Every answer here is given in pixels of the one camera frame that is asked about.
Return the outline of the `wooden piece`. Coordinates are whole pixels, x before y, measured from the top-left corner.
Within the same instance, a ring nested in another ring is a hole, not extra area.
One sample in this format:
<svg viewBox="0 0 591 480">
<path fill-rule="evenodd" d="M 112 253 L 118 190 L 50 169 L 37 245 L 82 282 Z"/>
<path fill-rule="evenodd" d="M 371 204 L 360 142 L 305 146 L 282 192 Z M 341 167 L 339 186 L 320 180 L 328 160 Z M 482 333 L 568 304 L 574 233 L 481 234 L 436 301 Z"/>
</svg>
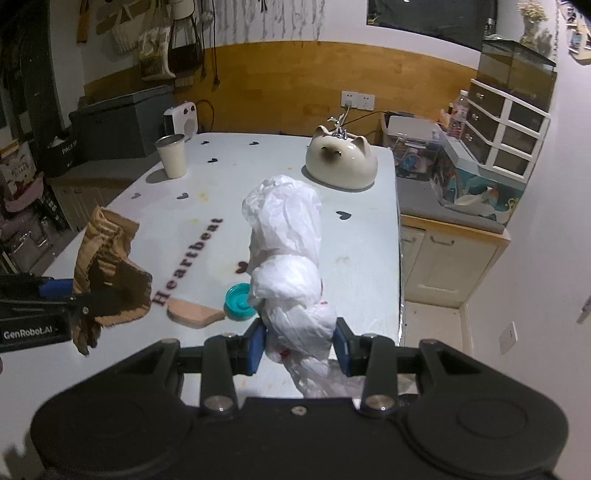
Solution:
<svg viewBox="0 0 591 480">
<path fill-rule="evenodd" d="M 225 318 L 225 313 L 222 310 L 181 299 L 169 299 L 166 308 L 167 315 L 171 320 L 191 328 L 205 328 Z"/>
</svg>

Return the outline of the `cream lower cabinet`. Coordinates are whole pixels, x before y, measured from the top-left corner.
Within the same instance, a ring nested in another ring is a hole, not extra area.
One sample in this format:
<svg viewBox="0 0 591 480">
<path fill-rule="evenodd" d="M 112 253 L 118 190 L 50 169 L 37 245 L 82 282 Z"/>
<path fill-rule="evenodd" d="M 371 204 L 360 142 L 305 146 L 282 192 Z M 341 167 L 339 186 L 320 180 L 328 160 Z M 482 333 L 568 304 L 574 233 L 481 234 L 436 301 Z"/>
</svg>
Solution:
<svg viewBox="0 0 591 480">
<path fill-rule="evenodd" d="M 415 215 L 401 217 L 405 299 L 433 306 L 465 304 L 510 243 L 510 235 Z"/>
</svg>

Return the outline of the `hanging tote bag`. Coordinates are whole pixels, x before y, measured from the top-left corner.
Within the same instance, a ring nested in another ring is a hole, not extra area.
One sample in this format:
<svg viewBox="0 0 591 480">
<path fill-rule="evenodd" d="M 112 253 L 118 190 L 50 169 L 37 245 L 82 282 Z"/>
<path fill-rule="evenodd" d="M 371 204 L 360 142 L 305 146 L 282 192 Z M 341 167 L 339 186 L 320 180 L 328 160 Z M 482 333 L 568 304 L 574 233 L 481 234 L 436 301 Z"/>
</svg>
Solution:
<svg viewBox="0 0 591 480">
<path fill-rule="evenodd" d="M 138 37 L 137 54 L 141 79 L 171 80 L 175 74 L 168 63 L 171 22 L 165 8 L 154 6 L 146 13 L 146 24 Z"/>
</svg>

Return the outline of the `white drawer organizer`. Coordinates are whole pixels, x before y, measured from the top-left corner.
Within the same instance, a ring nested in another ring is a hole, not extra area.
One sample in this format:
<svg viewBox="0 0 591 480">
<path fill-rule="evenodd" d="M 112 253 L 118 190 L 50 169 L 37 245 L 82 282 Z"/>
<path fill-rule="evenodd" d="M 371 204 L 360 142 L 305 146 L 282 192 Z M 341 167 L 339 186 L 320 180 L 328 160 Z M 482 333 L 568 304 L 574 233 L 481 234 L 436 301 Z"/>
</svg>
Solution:
<svg viewBox="0 0 591 480">
<path fill-rule="evenodd" d="M 461 142 L 478 165 L 526 184 L 544 144 L 550 115 L 512 94 L 473 79 Z"/>
</svg>

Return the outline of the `plastic water bottle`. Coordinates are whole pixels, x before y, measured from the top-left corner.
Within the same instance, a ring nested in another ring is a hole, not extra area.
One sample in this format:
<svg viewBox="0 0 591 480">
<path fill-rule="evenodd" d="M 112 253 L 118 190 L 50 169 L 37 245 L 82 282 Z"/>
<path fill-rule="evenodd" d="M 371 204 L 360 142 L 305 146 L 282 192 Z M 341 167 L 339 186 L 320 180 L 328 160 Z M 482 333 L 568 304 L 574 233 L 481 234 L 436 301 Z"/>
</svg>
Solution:
<svg viewBox="0 0 591 480">
<path fill-rule="evenodd" d="M 452 103 L 450 113 L 448 135 L 452 138 L 460 139 L 467 121 L 469 111 L 468 91 L 461 90 L 458 97 Z"/>
</svg>

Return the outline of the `glass fish tank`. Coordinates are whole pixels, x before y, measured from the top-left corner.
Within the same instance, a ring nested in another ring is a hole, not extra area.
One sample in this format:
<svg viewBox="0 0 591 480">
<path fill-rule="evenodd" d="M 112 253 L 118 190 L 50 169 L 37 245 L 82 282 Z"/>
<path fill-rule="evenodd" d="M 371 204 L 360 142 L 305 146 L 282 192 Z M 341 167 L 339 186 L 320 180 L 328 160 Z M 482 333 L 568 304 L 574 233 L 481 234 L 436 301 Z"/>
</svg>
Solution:
<svg viewBox="0 0 591 480">
<path fill-rule="evenodd" d="M 548 111 L 556 63 L 513 40 L 484 40 L 476 79 Z"/>
</svg>

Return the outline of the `white small heater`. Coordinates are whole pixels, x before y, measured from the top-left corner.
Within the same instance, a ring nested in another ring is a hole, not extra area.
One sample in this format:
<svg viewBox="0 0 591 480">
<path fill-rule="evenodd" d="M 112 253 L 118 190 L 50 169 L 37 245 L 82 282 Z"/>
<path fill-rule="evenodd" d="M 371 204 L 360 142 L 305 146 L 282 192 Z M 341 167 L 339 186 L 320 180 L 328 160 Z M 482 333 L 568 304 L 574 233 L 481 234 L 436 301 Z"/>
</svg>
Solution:
<svg viewBox="0 0 591 480">
<path fill-rule="evenodd" d="M 166 135 L 183 135 L 184 141 L 198 133 L 197 105 L 183 102 L 166 109 L 163 113 Z"/>
</svg>

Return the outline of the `clear plastic storage box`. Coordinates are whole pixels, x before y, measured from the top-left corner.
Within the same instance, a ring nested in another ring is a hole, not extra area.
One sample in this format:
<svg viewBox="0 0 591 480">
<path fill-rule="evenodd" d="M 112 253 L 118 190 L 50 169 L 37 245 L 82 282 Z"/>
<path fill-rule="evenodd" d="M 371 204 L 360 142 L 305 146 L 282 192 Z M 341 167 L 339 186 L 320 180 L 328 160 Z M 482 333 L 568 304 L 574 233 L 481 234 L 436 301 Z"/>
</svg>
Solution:
<svg viewBox="0 0 591 480">
<path fill-rule="evenodd" d="M 398 177 L 429 181 L 443 149 L 444 133 L 438 124 L 409 115 L 384 114 L 383 144 L 394 156 Z"/>
</svg>

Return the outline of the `white plastic bag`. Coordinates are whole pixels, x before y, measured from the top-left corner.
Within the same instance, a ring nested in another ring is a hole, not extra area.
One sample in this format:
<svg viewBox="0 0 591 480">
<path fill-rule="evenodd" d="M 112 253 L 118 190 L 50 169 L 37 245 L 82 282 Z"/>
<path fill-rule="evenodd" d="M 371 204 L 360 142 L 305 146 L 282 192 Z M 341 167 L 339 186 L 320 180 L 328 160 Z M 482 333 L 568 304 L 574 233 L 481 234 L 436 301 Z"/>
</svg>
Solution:
<svg viewBox="0 0 591 480">
<path fill-rule="evenodd" d="M 242 202 L 252 234 L 249 304 L 266 325 L 266 356 L 305 398 L 359 398 L 363 379 L 329 357 L 337 312 L 322 298 L 322 202 L 313 187 L 274 176 Z"/>
</svg>

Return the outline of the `white cat-shaped ceramic bowl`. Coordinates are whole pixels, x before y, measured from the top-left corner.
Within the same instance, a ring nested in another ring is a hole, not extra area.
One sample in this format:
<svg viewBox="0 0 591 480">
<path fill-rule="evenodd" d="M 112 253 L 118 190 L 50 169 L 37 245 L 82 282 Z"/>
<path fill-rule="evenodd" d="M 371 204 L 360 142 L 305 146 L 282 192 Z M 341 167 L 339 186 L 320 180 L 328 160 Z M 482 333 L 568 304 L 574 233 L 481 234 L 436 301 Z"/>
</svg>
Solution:
<svg viewBox="0 0 591 480">
<path fill-rule="evenodd" d="M 369 141 L 349 135 L 339 122 L 334 130 L 318 125 L 308 144 L 304 167 L 318 183 L 345 191 L 368 190 L 378 175 L 378 160 Z"/>
</svg>

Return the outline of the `cream paper cup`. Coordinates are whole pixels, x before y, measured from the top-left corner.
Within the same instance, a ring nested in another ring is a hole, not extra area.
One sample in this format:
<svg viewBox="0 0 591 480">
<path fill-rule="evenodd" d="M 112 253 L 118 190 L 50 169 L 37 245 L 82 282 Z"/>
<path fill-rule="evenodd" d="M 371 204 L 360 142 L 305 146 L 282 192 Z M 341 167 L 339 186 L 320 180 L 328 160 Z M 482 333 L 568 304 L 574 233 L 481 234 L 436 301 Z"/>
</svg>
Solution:
<svg viewBox="0 0 591 480">
<path fill-rule="evenodd" d="M 186 174 L 184 145 L 183 134 L 167 135 L 155 142 L 165 174 L 170 179 L 180 178 Z"/>
</svg>

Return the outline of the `teal patterned box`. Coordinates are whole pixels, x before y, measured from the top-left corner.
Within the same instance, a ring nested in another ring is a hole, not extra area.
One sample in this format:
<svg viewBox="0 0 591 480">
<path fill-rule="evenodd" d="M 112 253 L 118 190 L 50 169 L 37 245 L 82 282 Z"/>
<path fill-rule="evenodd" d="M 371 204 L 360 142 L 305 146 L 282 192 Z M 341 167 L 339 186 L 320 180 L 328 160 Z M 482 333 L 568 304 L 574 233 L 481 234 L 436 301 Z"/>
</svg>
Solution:
<svg viewBox="0 0 591 480">
<path fill-rule="evenodd" d="M 432 186 L 440 204 L 461 214 L 506 226 L 526 185 L 480 165 L 462 142 L 445 136 L 433 169 Z"/>
</svg>

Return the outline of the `dark grey storage chest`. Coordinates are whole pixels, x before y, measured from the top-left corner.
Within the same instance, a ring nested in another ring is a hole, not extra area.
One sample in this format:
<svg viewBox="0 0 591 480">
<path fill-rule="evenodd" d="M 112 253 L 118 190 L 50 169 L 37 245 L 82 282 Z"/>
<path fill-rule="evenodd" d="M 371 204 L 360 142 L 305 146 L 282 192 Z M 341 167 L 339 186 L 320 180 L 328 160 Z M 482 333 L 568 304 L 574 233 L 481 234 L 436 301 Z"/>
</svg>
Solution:
<svg viewBox="0 0 591 480">
<path fill-rule="evenodd" d="M 171 86 L 158 86 L 93 103 L 69 114 L 83 161 L 151 155 L 165 134 L 164 112 L 174 105 Z"/>
</svg>

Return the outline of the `teal plastic lid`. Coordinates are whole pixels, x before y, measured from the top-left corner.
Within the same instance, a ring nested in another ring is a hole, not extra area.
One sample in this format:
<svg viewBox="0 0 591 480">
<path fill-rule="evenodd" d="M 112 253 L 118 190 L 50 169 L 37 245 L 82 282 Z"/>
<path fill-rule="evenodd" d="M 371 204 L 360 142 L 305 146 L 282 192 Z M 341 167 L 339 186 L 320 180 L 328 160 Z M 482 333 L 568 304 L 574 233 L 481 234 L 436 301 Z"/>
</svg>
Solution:
<svg viewBox="0 0 591 480">
<path fill-rule="evenodd" d="M 238 283 L 226 291 L 224 312 L 228 318 L 243 321 L 256 315 L 256 309 L 249 304 L 249 283 Z"/>
</svg>

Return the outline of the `white wall switch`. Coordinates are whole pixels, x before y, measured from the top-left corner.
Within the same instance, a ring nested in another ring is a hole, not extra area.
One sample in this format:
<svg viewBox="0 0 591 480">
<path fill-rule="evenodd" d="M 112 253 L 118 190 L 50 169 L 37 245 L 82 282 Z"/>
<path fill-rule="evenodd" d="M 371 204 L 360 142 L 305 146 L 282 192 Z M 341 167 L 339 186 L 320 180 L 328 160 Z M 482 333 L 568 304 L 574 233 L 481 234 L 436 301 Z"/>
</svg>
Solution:
<svg viewBox="0 0 591 480">
<path fill-rule="evenodd" d="M 507 354 L 518 342 L 516 324 L 511 322 L 499 336 L 499 349 L 502 355 Z"/>
</svg>

